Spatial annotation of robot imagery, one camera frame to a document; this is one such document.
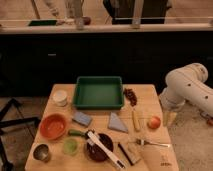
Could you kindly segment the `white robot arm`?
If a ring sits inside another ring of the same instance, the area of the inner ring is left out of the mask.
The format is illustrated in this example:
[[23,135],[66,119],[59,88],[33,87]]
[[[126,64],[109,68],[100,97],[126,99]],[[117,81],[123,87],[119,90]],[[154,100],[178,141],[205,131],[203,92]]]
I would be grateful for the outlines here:
[[213,118],[213,88],[205,84],[208,70],[200,63],[174,69],[165,77],[166,87],[159,95],[163,111],[163,125],[180,110],[186,101],[196,105]]

